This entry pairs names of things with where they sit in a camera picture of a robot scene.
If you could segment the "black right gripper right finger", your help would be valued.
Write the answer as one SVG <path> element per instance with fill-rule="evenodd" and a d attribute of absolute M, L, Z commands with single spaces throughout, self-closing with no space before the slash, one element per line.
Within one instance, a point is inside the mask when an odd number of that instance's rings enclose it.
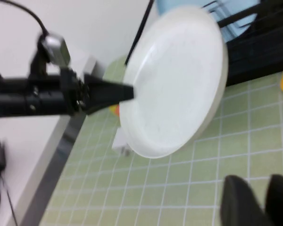
<path fill-rule="evenodd" d="M 271 176 L 266 194 L 265 213 L 275 226 L 283 226 L 283 176 Z"/>

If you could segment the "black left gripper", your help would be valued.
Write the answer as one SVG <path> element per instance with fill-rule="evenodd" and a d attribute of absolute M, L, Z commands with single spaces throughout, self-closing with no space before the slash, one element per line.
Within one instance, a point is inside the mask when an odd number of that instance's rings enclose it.
<path fill-rule="evenodd" d="M 94 114 L 105 108 L 116 112 L 119 102 L 134 99 L 134 88 L 93 75 L 84 75 L 84 82 L 71 68 L 60 68 L 59 89 L 62 108 L 59 115 L 73 116 L 79 112 Z"/>

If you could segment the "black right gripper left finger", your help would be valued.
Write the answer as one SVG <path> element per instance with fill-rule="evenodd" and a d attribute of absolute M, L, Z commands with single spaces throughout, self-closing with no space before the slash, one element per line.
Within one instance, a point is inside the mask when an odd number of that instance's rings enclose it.
<path fill-rule="evenodd" d="M 270 226 L 248 183 L 235 175 L 226 176 L 220 205 L 223 226 Z"/>

